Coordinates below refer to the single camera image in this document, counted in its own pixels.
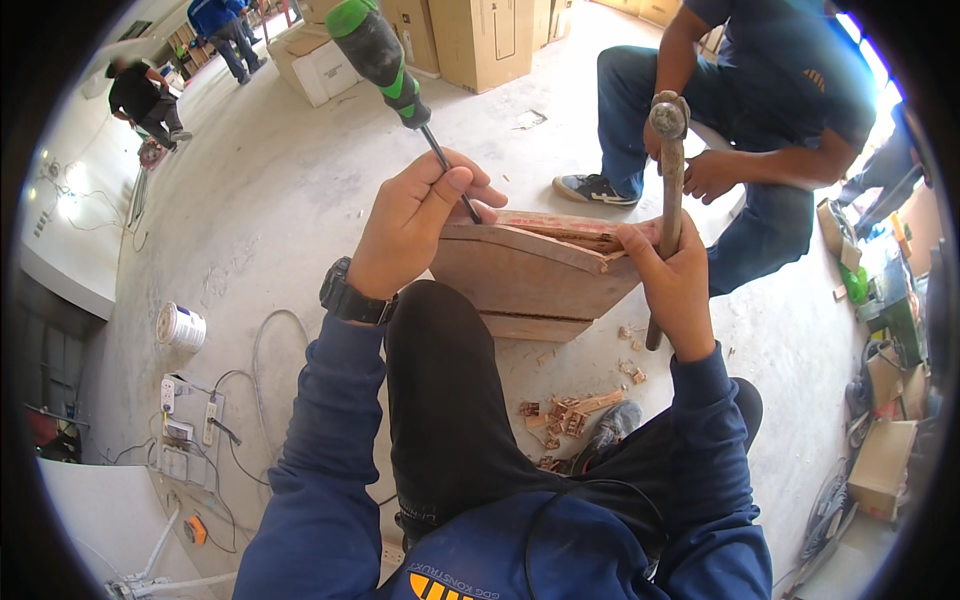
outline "shoe sole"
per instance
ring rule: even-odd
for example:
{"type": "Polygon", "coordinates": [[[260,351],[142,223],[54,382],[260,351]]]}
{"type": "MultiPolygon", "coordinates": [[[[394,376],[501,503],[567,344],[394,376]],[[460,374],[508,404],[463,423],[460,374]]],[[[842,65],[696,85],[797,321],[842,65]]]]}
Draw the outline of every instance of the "shoe sole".
{"type": "Polygon", "coordinates": [[[634,209],[634,208],[636,207],[636,204],[637,204],[638,202],[640,202],[639,200],[636,200],[636,201],[633,201],[633,202],[631,202],[631,203],[629,203],[629,204],[615,204],[615,203],[605,203],[605,202],[603,202],[602,200],[593,200],[593,199],[589,199],[589,200],[588,200],[588,199],[584,198],[583,196],[581,196],[580,194],[578,194],[578,193],[576,193],[575,191],[573,191],[572,189],[570,189],[569,187],[567,187],[566,185],[564,185],[563,179],[564,179],[564,176],[558,176],[558,177],[553,178],[553,189],[556,190],[556,192],[557,192],[558,194],[560,194],[561,196],[563,196],[564,198],[566,198],[566,199],[568,199],[568,200],[572,200],[572,201],[575,202],[575,203],[580,203],[580,204],[603,204],[603,205],[606,205],[606,206],[616,206],[616,207],[622,208],[622,209],[624,209],[624,210],[632,210],[632,209],[634,209]]]}

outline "wristwatch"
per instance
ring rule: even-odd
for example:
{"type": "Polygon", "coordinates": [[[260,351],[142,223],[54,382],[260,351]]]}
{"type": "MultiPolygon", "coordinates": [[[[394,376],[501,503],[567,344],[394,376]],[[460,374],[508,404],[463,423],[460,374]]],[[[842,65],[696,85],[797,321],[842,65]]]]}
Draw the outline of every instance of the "wristwatch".
{"type": "Polygon", "coordinates": [[[389,300],[367,298],[347,283],[350,257],[344,256],[326,272],[320,288],[320,306],[341,321],[384,324],[394,316],[399,295],[389,300]]]}

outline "hammer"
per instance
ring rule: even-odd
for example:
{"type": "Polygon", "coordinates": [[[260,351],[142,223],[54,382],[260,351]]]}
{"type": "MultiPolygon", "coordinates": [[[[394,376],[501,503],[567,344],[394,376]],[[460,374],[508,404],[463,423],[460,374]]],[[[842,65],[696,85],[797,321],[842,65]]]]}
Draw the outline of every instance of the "hammer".
{"type": "MultiPolygon", "coordinates": [[[[650,126],[662,140],[660,144],[660,172],[663,173],[663,233],[658,254],[666,260],[677,253],[680,241],[680,210],[684,195],[684,139],[690,125],[690,107],[675,91],[665,89],[653,99],[650,108],[650,126]]],[[[648,350],[656,350],[663,339],[663,331],[650,317],[647,326],[648,350]]]]}

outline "paint bucket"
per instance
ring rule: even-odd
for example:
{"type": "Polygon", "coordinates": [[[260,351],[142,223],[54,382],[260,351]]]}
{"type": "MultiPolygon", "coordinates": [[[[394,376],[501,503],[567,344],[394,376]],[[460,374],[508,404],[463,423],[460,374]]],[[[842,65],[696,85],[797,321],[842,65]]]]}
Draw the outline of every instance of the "paint bucket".
{"type": "Polygon", "coordinates": [[[196,352],[204,344],[206,320],[175,302],[167,302],[156,318],[156,340],[196,352]]]}

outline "tape measure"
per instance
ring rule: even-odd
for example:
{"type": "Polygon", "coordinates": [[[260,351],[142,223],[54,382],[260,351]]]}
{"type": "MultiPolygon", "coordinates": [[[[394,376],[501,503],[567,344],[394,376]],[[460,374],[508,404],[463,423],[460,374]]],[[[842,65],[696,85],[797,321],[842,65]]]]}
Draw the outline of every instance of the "tape measure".
{"type": "Polygon", "coordinates": [[[198,516],[192,516],[183,522],[183,533],[192,543],[200,546],[206,541],[206,527],[198,516]]]}

